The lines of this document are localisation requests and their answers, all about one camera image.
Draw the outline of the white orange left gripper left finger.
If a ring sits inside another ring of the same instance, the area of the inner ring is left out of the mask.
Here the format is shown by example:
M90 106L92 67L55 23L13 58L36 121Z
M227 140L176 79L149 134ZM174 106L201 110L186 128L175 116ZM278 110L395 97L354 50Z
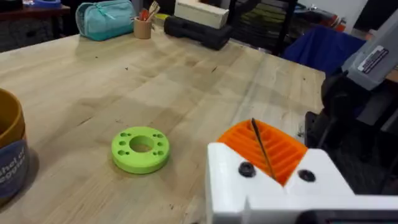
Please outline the white orange left gripper left finger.
M207 223L283 223L277 199L282 186L269 164L250 120L229 128L207 146Z

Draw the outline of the white orange left gripper right finger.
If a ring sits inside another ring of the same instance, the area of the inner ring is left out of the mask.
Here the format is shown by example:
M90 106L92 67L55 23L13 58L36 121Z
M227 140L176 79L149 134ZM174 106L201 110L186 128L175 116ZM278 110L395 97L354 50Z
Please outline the white orange left gripper right finger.
M252 188L254 198L350 198L354 192L328 154L305 147L293 137L252 120L262 171Z

